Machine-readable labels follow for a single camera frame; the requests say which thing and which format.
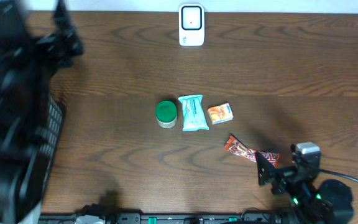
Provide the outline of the teal wet wipes pack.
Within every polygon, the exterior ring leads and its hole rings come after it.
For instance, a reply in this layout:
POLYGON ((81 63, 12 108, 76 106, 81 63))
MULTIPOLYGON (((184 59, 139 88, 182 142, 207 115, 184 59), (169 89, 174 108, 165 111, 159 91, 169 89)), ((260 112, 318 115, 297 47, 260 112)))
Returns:
POLYGON ((183 131, 209 130, 202 107, 203 95, 187 95, 178 98, 182 105, 183 131))

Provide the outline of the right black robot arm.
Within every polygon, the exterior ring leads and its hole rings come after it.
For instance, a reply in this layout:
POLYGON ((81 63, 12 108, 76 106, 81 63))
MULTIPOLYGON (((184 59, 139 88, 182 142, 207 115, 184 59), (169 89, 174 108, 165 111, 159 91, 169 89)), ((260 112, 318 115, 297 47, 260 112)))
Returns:
POLYGON ((293 151, 295 166, 276 168, 265 156, 255 154, 259 185, 271 184, 274 195, 288 194, 287 208, 262 214, 262 223, 348 223, 353 215, 351 188, 328 179, 313 185, 319 174, 320 152, 293 151))

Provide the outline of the orange Kleenex tissue pack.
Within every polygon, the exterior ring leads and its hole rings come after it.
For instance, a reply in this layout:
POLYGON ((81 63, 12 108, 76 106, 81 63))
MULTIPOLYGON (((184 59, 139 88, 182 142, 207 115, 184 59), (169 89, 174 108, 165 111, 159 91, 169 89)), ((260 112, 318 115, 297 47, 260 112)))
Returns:
POLYGON ((211 119, 212 125, 230 121, 234 118, 229 103, 209 108, 208 114, 211 119))

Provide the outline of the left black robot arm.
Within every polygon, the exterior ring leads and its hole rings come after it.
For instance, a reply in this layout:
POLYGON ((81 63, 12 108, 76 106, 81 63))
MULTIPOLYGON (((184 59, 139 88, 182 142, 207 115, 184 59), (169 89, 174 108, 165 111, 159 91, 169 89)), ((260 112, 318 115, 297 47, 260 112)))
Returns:
POLYGON ((52 20, 34 36, 23 5, 0 1, 0 223, 39 218, 65 117, 50 81, 84 52, 63 1, 52 20))

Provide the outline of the red Top chocolate bar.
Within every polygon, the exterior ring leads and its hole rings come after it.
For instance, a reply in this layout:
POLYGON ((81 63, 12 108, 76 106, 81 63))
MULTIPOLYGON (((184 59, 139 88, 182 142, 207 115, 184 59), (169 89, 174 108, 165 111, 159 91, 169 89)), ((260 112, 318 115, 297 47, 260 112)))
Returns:
POLYGON ((245 157, 246 159, 256 162, 256 152, 261 153, 274 167, 278 166, 278 161, 280 158, 280 154, 273 153, 273 152, 262 152, 256 151, 247 147, 244 143, 238 140, 235 136, 230 135, 229 139, 227 140, 224 150, 227 152, 231 152, 234 155, 245 157))

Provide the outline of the green lid jar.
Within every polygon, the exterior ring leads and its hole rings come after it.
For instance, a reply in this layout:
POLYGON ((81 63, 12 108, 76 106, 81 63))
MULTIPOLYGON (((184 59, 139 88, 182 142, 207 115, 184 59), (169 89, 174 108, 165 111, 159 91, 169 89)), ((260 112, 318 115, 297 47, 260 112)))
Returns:
POLYGON ((177 123, 177 107, 172 101, 161 101, 155 109, 155 116, 162 128, 172 128, 177 123))

